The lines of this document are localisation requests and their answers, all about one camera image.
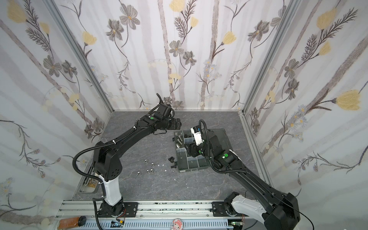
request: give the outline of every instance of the floral wallpaper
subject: floral wallpaper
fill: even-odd
[[[243,109],[289,1],[56,0],[114,109]]]
[[[110,113],[42,1],[0,5],[0,225],[48,229]]]
[[[302,1],[246,111],[275,187],[298,195],[315,229],[368,221],[367,8]]]

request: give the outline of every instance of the gray marble tabletop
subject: gray marble tabletop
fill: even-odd
[[[145,114],[146,112],[113,112],[101,140],[106,142],[119,136]],[[237,112],[176,111],[175,117],[181,119],[182,130],[197,125],[200,119],[206,122],[208,128],[224,128],[234,152],[250,170],[257,173]],[[123,170],[119,176],[119,184],[124,200],[224,199],[233,191],[245,194],[246,189],[237,181],[228,175],[218,174],[211,168],[183,173],[170,168],[173,164],[168,158],[176,157],[173,135],[173,130],[162,135],[149,135],[120,158]],[[146,170],[151,168],[154,173],[147,174]],[[73,200],[90,200],[101,194],[101,188],[94,194],[77,192]],[[254,197],[247,193],[247,198]]]

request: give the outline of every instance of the wire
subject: wire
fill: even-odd
[[[246,229],[243,229],[243,230],[250,229],[251,227],[255,226],[255,224],[257,224],[257,222],[258,222],[258,220],[256,220],[256,221],[255,221],[255,223],[254,223],[252,226],[250,226],[250,227],[248,227],[248,228],[246,228]]]
[[[266,191],[268,191],[271,195],[272,195],[272,192],[270,192],[255,176],[253,176],[252,174],[250,174],[256,181],[258,181],[261,185],[262,185],[262,187],[266,190]],[[280,202],[283,202],[282,200],[280,200],[278,197],[276,197],[276,196],[273,196],[273,197],[275,197],[276,199],[278,199]],[[290,205],[288,205],[287,203],[285,203],[285,202],[283,202],[285,205],[287,205],[287,206],[289,206],[290,208],[292,208],[292,209],[294,209],[295,211],[297,211],[298,213],[300,213],[300,214],[302,214],[305,218],[307,218],[308,220],[309,220],[309,222],[312,224],[312,227],[313,227],[313,230],[314,230],[314,224],[313,224],[313,222],[306,216],[306,215],[304,215],[302,212],[300,212],[299,210],[296,210],[295,208],[293,208],[293,207],[291,207]]]
[[[231,172],[241,172],[241,173],[245,173],[245,174],[249,174],[251,175],[256,181],[258,181],[258,183],[267,191],[269,192],[271,195],[272,195],[272,192],[270,192],[254,175],[252,175],[249,171],[247,170],[244,170],[244,169],[230,169],[230,170],[224,170],[224,171],[220,171],[218,169],[216,169],[214,166],[213,166],[213,156],[211,154],[211,152],[209,151],[209,138],[208,138],[208,129],[207,129],[207,125],[205,123],[204,120],[200,119],[199,120],[199,126],[201,126],[201,123],[203,124],[203,127],[204,127],[204,131],[205,131],[205,134],[206,134],[206,145],[207,145],[207,154],[209,156],[209,164],[211,166],[211,168],[217,172],[217,173],[221,173],[221,174],[224,174],[224,173],[231,173]],[[290,208],[294,209],[295,211],[297,211],[298,213],[302,214],[305,218],[307,218],[309,220],[309,222],[312,224],[312,227],[313,227],[313,230],[314,230],[314,224],[313,222],[306,216],[304,215],[303,213],[301,213],[299,210],[296,210],[295,208],[293,208],[292,206],[288,205],[287,203],[283,202],[282,200],[280,200],[278,197],[274,196],[276,199],[278,199],[280,202],[284,203],[285,205],[289,206]]]
[[[126,131],[125,133],[123,133],[123,136],[116,140],[115,142],[108,142],[106,144],[103,144],[103,145],[98,145],[98,146],[95,146],[95,147],[91,147],[91,148],[88,148],[88,149],[85,149],[85,150],[82,150],[80,151],[79,153],[77,153],[77,155],[75,155],[75,157],[73,158],[73,161],[72,161],[72,165],[73,165],[73,168],[74,170],[82,175],[82,176],[85,176],[85,177],[89,177],[89,178],[92,178],[92,179],[95,179],[97,180],[100,184],[101,184],[101,189],[102,189],[102,197],[101,198],[92,198],[92,202],[93,202],[93,206],[95,208],[95,217],[96,217],[96,223],[97,223],[97,226],[98,226],[98,229],[99,230],[103,230],[101,228],[101,225],[100,225],[100,222],[98,221],[98,217],[97,217],[97,205],[96,205],[96,201],[102,201],[105,197],[106,197],[106,189],[105,189],[105,186],[103,184],[103,180],[97,176],[93,176],[93,175],[90,175],[88,173],[85,173],[85,172],[82,172],[81,170],[79,170],[78,166],[77,166],[77,159],[78,157],[80,157],[81,155],[85,154],[86,152],[89,152],[91,150],[94,150],[94,149],[99,149],[99,148],[102,148],[102,147],[106,147],[106,146],[109,146],[109,145],[114,145],[115,143],[117,142],[120,142],[122,140],[124,140],[125,138],[127,138],[128,136],[130,136],[132,133],[134,133],[134,131],[136,130],[135,127],[131,128],[130,130]]]

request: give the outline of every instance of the black bracket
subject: black bracket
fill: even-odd
[[[229,212],[228,204],[226,204],[225,202],[218,202],[218,201],[212,202],[212,209],[210,211],[213,212],[214,217],[234,216],[231,215],[231,213]]]
[[[98,217],[117,217],[124,212],[123,217],[135,217],[138,210],[137,202],[122,202],[121,199],[116,205],[110,206],[105,201],[102,202],[100,210],[97,212]]]

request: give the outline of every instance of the black cap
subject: black cap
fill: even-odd
[[[79,217],[79,220],[78,220],[78,226],[79,226],[79,227],[80,227],[80,226],[83,226],[83,225],[86,223],[86,221],[87,221],[86,216],[81,216],[81,217]]]

